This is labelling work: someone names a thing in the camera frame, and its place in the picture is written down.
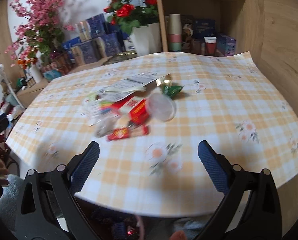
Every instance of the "yellow plaid tablecloth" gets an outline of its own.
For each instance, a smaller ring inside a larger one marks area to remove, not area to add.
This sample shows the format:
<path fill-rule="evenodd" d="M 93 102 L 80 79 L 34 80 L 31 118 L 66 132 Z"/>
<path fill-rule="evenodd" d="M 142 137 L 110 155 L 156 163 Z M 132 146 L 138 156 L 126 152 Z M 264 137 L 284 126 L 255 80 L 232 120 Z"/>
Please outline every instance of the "yellow plaid tablecloth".
<path fill-rule="evenodd" d="M 185 86 L 174 100 L 175 117 L 165 123 L 151 119 L 148 136 L 95 138 L 81 115 L 82 100 L 147 71 L 171 73 Z M 270 169 L 277 187 L 298 173 L 298 118 L 248 52 L 219 58 L 158 53 L 57 78 L 25 111 L 7 144 L 30 166 L 48 171 L 82 153 L 91 140 L 99 143 L 100 158 L 76 195 L 130 213 L 192 216 L 216 209 L 223 194 L 198 158 L 202 140 L 247 171 Z M 182 144 L 175 172 L 150 175 L 145 155 L 158 142 Z M 45 159 L 52 143 L 57 158 Z"/>

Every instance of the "clear plastic lid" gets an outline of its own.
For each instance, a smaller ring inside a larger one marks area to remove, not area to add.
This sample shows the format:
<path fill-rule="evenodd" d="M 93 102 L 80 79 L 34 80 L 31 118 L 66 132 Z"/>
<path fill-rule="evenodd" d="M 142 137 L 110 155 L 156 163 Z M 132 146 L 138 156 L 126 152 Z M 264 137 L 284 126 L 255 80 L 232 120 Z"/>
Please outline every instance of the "clear plastic lid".
<path fill-rule="evenodd" d="M 164 94 L 153 93 L 146 100 L 146 110 L 152 117 L 166 122 L 176 113 L 176 104 Z"/>

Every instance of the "blue gripper pad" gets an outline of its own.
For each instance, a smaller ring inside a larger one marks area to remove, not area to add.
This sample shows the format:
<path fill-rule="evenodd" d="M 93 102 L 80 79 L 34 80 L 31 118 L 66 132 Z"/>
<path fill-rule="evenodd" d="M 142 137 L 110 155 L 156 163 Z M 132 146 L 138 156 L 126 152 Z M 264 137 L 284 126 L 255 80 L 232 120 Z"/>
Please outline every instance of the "blue gripper pad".
<path fill-rule="evenodd" d="M 198 145 L 198 156 L 217 191 L 226 195 L 230 189 L 231 164 L 223 155 L 215 153 L 205 140 Z"/>
<path fill-rule="evenodd" d="M 100 148 L 99 144 L 92 141 L 81 155 L 76 155 L 69 162 L 68 166 L 73 169 L 69 170 L 69 191 L 73 195 L 81 191 L 91 170 L 99 159 Z"/>

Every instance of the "red package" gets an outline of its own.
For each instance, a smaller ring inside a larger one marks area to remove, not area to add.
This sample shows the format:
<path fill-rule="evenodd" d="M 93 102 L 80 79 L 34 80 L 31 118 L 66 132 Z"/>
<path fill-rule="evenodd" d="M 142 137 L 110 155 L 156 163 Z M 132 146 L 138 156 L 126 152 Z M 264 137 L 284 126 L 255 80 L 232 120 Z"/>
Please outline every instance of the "red package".
<path fill-rule="evenodd" d="M 113 133 L 107 136 L 108 141 L 112 140 L 120 140 L 130 137 L 136 137 L 141 135 L 149 134 L 149 128 L 146 125 L 141 125 L 137 128 L 130 129 L 130 128 L 119 128 L 115 129 Z"/>
<path fill-rule="evenodd" d="M 128 115 L 136 125 L 143 124 L 149 117 L 145 108 L 146 99 L 130 95 L 111 105 L 113 111 L 120 115 Z"/>

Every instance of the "white flower pot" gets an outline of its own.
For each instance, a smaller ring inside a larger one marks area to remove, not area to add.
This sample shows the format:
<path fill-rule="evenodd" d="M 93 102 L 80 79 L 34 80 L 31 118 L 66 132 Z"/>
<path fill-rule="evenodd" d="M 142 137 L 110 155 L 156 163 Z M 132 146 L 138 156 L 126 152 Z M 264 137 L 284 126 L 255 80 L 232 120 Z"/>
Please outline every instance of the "white flower pot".
<path fill-rule="evenodd" d="M 43 75 L 35 64 L 32 64 L 29 70 L 36 83 L 39 83 L 41 80 L 43 80 Z"/>
<path fill-rule="evenodd" d="M 152 23 L 140 28 L 132 28 L 130 38 L 138 56 L 161 52 L 161 37 L 159 23 Z"/>

